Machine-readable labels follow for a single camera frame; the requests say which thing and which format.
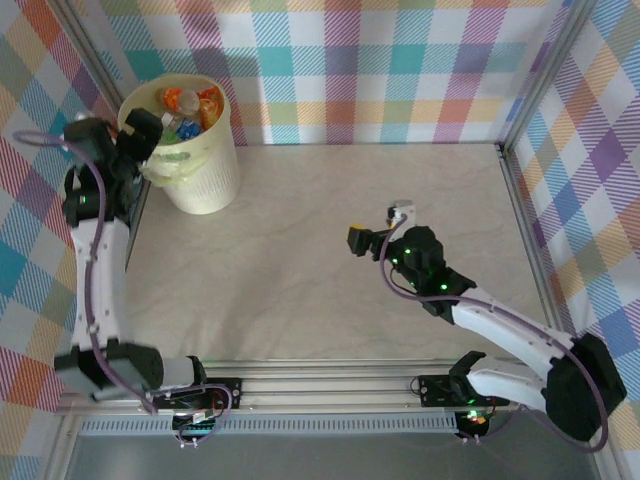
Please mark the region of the orange juice plastic bottle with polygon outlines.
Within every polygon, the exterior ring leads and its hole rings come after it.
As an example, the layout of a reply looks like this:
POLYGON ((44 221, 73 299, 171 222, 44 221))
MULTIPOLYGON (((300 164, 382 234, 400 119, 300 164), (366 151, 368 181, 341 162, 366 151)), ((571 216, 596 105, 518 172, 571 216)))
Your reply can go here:
POLYGON ((224 109, 224 98, 217 86, 202 90, 197 95, 200 121, 202 127, 207 130, 219 120, 224 109))

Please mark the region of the cream plastic waste bin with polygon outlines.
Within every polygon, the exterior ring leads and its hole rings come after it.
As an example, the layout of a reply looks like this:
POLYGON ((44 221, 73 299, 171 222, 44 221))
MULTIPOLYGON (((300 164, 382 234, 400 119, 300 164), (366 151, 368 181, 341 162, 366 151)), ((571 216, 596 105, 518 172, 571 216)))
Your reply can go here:
POLYGON ((171 113, 174 120, 166 130, 175 133, 180 119, 193 120, 201 126, 201 134, 174 145, 181 150, 209 147, 213 149, 209 161, 193 179, 177 185, 159 187, 179 210, 192 215, 206 215, 223 209, 234 200, 241 184, 240 167, 231 129, 231 105, 219 83, 204 75, 173 73, 162 75, 139 86, 125 98, 118 112, 118 126, 128 133, 132 128, 125 124, 125 118, 133 108, 144 108, 160 119, 165 112, 171 113), (224 109, 219 120, 207 130, 202 127, 199 112, 194 116, 185 116, 180 111, 169 110, 161 104, 157 96, 160 89, 169 87, 198 93, 213 86, 217 86, 222 92, 224 109))

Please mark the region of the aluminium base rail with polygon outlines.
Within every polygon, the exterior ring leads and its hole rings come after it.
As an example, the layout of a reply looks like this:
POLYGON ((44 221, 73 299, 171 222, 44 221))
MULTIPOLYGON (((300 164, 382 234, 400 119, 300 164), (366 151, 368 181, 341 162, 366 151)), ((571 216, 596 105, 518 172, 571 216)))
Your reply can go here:
MULTIPOLYGON (((201 362, 193 357, 153 359, 140 372, 127 366, 122 375, 131 390, 117 387, 107 378, 91 353, 79 357, 61 355, 55 360, 56 375, 72 391, 97 403, 147 396, 155 409, 193 414, 214 409, 206 405, 201 387, 208 378, 240 377, 243 395, 239 409, 263 412, 327 413, 390 412, 417 410, 420 398, 410 383, 420 375, 447 375, 455 367, 436 360, 263 360, 201 362)), ((524 402, 524 386, 504 390, 491 388, 486 397, 510 403, 524 402)), ((424 409, 474 409, 489 407, 427 407, 424 409)))

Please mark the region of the aluminium frame post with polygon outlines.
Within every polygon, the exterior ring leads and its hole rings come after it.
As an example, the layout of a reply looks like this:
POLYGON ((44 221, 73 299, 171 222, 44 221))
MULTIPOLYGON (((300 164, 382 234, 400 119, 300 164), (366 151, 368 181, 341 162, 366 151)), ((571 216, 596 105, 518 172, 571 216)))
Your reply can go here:
POLYGON ((575 44, 586 21, 593 12, 598 0, 573 0, 565 21, 560 25, 558 35, 547 50, 540 69, 533 79, 528 94, 524 97, 520 109, 514 116, 504 140, 496 144, 501 159, 507 159, 515 150, 517 143, 530 124, 536 109, 556 78, 571 48, 575 44))
POLYGON ((83 26, 80 15, 74 11, 71 0, 48 0, 48 3, 107 104, 117 113, 123 96, 83 26))

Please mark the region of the clear plastic bin liner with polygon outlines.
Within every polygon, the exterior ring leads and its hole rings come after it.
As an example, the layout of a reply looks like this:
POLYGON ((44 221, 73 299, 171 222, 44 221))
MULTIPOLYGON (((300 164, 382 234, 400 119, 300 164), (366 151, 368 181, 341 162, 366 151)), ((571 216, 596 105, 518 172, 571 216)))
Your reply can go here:
POLYGON ((211 147, 181 150, 177 145, 160 146, 143 162, 139 171, 154 186, 177 185, 193 179, 209 161, 212 153, 211 147))

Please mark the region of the aluminium table side rail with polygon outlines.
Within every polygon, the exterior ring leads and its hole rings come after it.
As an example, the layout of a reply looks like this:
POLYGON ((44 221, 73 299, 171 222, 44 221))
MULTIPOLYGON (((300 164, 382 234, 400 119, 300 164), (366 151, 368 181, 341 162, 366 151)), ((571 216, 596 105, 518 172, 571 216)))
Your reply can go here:
POLYGON ((564 331, 559 310, 553 297, 551 284, 545 275, 540 249, 537 244, 532 224, 529 222, 525 208, 525 199, 517 181, 513 162, 502 143, 495 143, 500 169, 504 177, 511 204, 516 216, 516 223, 524 245, 527 259, 533 274, 534 283, 540 298, 546 322, 557 330, 564 331))
POLYGON ((136 237, 139 231, 140 223, 142 220, 142 215, 144 212, 145 204, 149 195, 151 183, 142 178, 139 184, 138 195, 136 197, 136 201, 133 205, 133 210, 130 216, 130 230, 129 230, 129 240, 126 250, 125 256, 125 269, 128 269, 129 263, 131 261, 131 256, 134 250, 134 245, 136 241, 136 237))

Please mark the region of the grey metal panel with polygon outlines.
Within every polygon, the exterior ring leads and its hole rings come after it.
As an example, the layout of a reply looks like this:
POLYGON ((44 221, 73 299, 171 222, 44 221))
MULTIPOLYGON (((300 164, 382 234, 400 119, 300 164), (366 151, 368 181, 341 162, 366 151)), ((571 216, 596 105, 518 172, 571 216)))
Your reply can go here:
POLYGON ((77 441, 65 480, 600 480, 565 447, 504 436, 448 445, 439 436, 229 435, 180 448, 165 436, 77 441))

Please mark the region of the orange label plastic bottle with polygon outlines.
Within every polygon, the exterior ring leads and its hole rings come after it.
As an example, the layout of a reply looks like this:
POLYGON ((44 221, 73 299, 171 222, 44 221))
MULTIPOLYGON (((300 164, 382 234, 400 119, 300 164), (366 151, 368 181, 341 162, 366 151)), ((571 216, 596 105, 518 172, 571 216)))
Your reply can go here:
POLYGON ((181 95, 184 90, 179 87, 169 87, 160 89, 158 91, 158 99, 161 104, 169 110, 180 111, 181 110, 181 95))

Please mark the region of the small controller with lights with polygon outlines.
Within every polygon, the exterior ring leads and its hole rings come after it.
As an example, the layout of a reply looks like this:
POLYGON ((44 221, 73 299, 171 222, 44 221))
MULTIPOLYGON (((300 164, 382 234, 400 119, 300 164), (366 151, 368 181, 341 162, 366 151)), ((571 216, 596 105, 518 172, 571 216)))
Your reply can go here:
POLYGON ((455 435, 462 439, 473 440, 486 436, 490 428, 490 417, 486 412, 470 410, 455 413, 457 432, 455 435))

